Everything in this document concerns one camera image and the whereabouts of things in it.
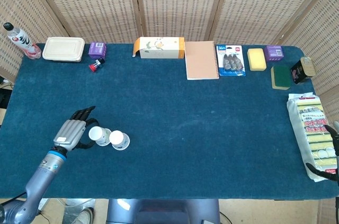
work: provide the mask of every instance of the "robot finger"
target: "robot finger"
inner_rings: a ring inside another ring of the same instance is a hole
[[[80,112],[81,110],[77,110],[74,112],[74,114],[72,114],[72,116],[69,118],[70,120],[73,120]]]
[[[77,115],[74,117],[74,120],[79,120],[80,117],[83,115],[83,113],[86,111],[86,109],[79,110]]]
[[[311,163],[306,163],[306,166],[313,174],[316,174],[318,176],[321,176],[331,181],[335,181],[335,182],[338,181],[338,177],[336,176],[336,174],[331,174],[328,172],[317,170]]]
[[[89,126],[89,125],[91,125],[91,124],[93,124],[93,123],[96,124],[95,126],[100,126],[100,125],[99,125],[99,122],[97,121],[97,119],[95,119],[95,118],[90,118],[90,119],[88,119],[88,120],[86,121],[86,127]]]
[[[335,138],[336,136],[338,136],[337,132],[335,131],[335,129],[333,129],[331,126],[328,125],[324,125],[324,127],[326,128],[326,130],[329,132],[329,134],[331,134],[332,138]]]
[[[85,121],[93,109],[95,109],[95,106],[90,106],[88,109],[86,109],[85,112],[80,116],[79,120]]]

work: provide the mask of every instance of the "table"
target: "table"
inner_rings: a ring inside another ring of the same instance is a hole
[[[0,197],[23,191],[78,109],[127,133],[125,151],[78,149],[52,182],[52,198],[321,199],[336,183],[308,178],[288,118],[288,93],[313,91],[311,82],[272,89],[266,71],[246,76],[186,80],[184,59],[132,58],[131,44],[109,44],[97,73],[84,49],[79,63],[23,59],[0,129]],[[283,47],[280,64],[302,56]],[[89,140],[87,133],[84,139]]]

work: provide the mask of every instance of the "white paper cup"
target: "white paper cup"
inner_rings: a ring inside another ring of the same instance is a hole
[[[129,146],[130,139],[125,133],[122,133],[119,130],[114,130],[110,134],[110,142],[114,149],[122,151]]]
[[[110,143],[110,133],[111,131],[109,129],[94,126],[88,132],[88,136],[99,146],[106,146]]]

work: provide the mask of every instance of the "black can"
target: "black can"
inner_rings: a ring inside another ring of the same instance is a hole
[[[305,80],[316,75],[313,62],[309,57],[302,57],[294,66],[291,68],[292,78],[296,84],[302,83]]]

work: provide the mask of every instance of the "yellow sponge pack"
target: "yellow sponge pack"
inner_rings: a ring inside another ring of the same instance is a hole
[[[247,51],[249,69],[252,71],[266,70],[264,50],[262,48],[250,48]]]

